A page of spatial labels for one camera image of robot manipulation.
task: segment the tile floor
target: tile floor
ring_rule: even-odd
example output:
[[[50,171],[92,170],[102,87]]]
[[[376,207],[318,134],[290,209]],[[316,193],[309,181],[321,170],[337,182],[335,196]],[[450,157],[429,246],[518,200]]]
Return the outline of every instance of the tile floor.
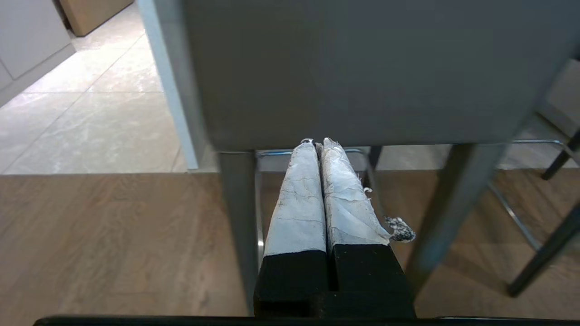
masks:
[[[0,173],[186,172],[136,4],[88,36],[71,38],[77,53],[0,108]],[[559,135],[536,121],[521,137]],[[378,168],[437,169],[448,149],[385,147]],[[499,168],[546,167],[558,152],[550,145],[514,145]],[[288,158],[261,165],[284,171]],[[217,171],[211,148],[200,167],[192,172]]]

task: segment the chair leg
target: chair leg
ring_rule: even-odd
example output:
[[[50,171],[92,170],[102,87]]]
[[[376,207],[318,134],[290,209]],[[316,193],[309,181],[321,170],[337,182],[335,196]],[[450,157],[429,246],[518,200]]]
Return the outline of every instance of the chair leg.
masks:
[[[580,203],[576,204],[562,224],[552,233],[544,246],[536,253],[524,270],[507,287],[510,296],[522,293],[550,262],[561,252],[566,244],[580,231]]]
[[[253,292],[258,278],[254,190],[256,157],[254,152],[220,153],[219,163],[222,171],[223,199],[228,210],[246,302],[252,316]]]
[[[374,171],[376,169],[376,165],[379,162],[380,152],[383,150],[383,146],[371,146],[371,151],[368,153],[368,162],[370,167]],[[363,187],[370,187],[371,181],[369,180],[368,173],[365,173],[364,179],[362,181]]]
[[[406,275],[418,294],[487,188],[505,144],[454,145],[417,232]]]
[[[568,142],[568,148],[572,151],[577,151],[580,148],[580,129],[576,131],[572,139]],[[550,180],[569,159],[570,156],[565,151],[560,152],[560,155],[558,155],[550,167],[542,174],[542,179]]]

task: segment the gray chair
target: gray chair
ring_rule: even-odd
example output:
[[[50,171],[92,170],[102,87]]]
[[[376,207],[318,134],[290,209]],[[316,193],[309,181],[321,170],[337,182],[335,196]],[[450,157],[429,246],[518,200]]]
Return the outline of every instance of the gray chair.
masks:
[[[580,44],[577,0],[181,2],[248,294],[256,150],[454,144],[407,276],[419,291],[505,144]]]

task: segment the black chair leg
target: black chair leg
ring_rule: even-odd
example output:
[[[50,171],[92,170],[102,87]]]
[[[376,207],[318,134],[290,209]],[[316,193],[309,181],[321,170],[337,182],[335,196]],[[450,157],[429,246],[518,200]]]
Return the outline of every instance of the black chair leg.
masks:
[[[510,296],[518,296],[540,275],[552,259],[574,238],[580,230],[580,203],[576,204],[564,222],[552,233],[544,246],[536,253],[513,283],[507,287]]]
[[[376,165],[379,162],[380,152],[383,150],[383,146],[371,146],[371,152],[368,153],[368,162],[374,171],[376,169]],[[370,187],[371,181],[368,178],[368,174],[365,173],[364,179],[362,181],[363,187]]]
[[[580,129],[576,131],[570,142],[568,142],[568,148],[572,151],[576,151],[580,148]],[[542,179],[550,180],[558,170],[566,164],[566,162],[570,159],[570,156],[565,152],[562,151],[560,155],[554,160],[554,162],[550,165],[550,167],[543,173]]]

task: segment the wooden floor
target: wooden floor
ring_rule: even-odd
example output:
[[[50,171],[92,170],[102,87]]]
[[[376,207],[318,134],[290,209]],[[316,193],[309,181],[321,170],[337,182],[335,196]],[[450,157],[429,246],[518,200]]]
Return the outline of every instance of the wooden floor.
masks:
[[[499,172],[496,183],[541,240],[580,198],[580,169],[549,181]],[[418,229],[434,171],[378,173],[389,215]],[[281,175],[264,177],[271,215]],[[218,174],[0,178],[0,325],[55,313],[243,316]],[[395,244],[404,266],[412,244]],[[486,193],[418,296],[421,317],[580,319],[578,251],[518,299],[504,291],[533,251]]]

